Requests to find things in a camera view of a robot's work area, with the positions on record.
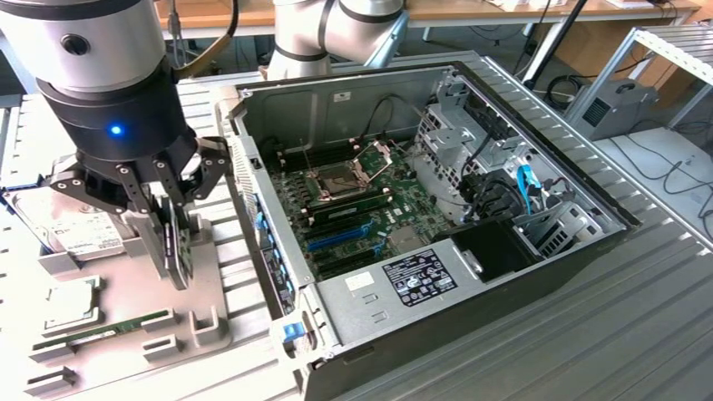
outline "wooden desk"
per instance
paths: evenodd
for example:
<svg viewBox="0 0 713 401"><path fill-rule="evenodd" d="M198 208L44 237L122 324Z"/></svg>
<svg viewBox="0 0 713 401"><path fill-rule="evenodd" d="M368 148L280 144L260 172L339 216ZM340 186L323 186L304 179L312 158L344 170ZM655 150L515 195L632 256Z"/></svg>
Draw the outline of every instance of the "wooden desk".
<svg viewBox="0 0 713 401"><path fill-rule="evenodd" d="M219 36L230 22L230 0L176 0L182 27L186 38L210 38ZM689 0L675 0L680 14L691 14L700 8ZM570 15L575 7L575 0L562 7L548 10L546 23L559 23ZM163 28L167 28L168 1L156 2ZM240 0L240 22L236 36L268 34L274 32L275 7L272 0ZM520 6L512 12L506 12L483 0L410 0L410 26L414 28L496 25L511 23L536 23L540 21L543 10ZM647 19L661 17L657 8L620 9L607 0L589 0L581 11L580 21L603 21L612 19Z"/></svg>
<svg viewBox="0 0 713 401"><path fill-rule="evenodd" d="M230 0L176 0L184 38L214 38L223 35L230 21ZM581 74L597 74L615 50L635 25L656 25L660 23L683 23L700 6L689 0L673 0L677 18L663 19L659 8L621 9L607 0L589 0L563 43L558 56L570 63ZM567 16L575 8L576 0L567 5L554 7L547 11L544 23L551 23L550 32L540 38L543 45L535 54L526 73L526 79L532 75L546 53L554 44L554 39L563 27ZM424 40L434 27L506 25L538 23L543 10L531 6L519 6L515 11L506 12L483 0L408 0L411 13L410 27L427 28ZM240 22L236 36L262 35L275 33L275 7L272 0L240 0ZM162 25L167 27L168 1L156 3Z"/></svg>

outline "metal shelf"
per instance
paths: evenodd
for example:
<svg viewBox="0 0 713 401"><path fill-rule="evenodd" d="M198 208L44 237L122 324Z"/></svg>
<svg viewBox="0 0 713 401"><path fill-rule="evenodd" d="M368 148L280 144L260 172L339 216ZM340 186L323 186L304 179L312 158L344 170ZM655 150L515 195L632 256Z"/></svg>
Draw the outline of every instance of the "metal shelf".
<svg viewBox="0 0 713 401"><path fill-rule="evenodd" d="M637 43L708 84L700 95L689 101L683 111L671 120L671 126L679 123L683 116L708 93L713 85L713 28L703 24L632 28L589 90L581 95L583 99L573 109L567 112L567 121L570 123L577 121L584 115L585 110L595 101L601 86L615 75L616 69L621 66L623 60L628 57ZM636 79L649 61L637 66L629 75L631 78Z"/></svg>
<svg viewBox="0 0 713 401"><path fill-rule="evenodd" d="M673 64L713 84L713 29L705 25L645 27L635 31L635 41Z"/></svg>

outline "hard drive label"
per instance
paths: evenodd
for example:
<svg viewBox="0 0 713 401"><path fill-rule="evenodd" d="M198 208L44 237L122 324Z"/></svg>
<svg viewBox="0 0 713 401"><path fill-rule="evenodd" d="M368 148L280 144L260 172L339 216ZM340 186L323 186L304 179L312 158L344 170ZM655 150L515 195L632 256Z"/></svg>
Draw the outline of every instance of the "hard drive label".
<svg viewBox="0 0 713 401"><path fill-rule="evenodd" d="M384 272L407 307L459 287L432 249L386 265Z"/></svg>
<svg viewBox="0 0 713 401"><path fill-rule="evenodd" d="M51 228L64 250L74 256L122 246L122 235L106 213L75 215Z"/></svg>

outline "power supply label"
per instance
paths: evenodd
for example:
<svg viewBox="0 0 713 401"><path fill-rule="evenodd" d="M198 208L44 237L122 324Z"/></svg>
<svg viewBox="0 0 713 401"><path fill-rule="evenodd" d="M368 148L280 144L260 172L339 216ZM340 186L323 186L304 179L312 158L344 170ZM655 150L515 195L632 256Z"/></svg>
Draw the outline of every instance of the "power supply label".
<svg viewBox="0 0 713 401"><path fill-rule="evenodd" d="M386 265L384 272L407 307L459 287L432 249Z"/></svg>

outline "blue led light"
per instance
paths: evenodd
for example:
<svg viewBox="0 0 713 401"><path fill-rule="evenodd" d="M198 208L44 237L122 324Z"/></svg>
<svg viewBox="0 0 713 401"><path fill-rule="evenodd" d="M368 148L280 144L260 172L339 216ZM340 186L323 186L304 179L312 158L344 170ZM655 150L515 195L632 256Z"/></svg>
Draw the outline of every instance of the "blue led light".
<svg viewBox="0 0 713 401"><path fill-rule="evenodd" d="M112 133L112 135L122 135L124 134L124 129L119 125L112 125L110 127L110 132Z"/></svg>

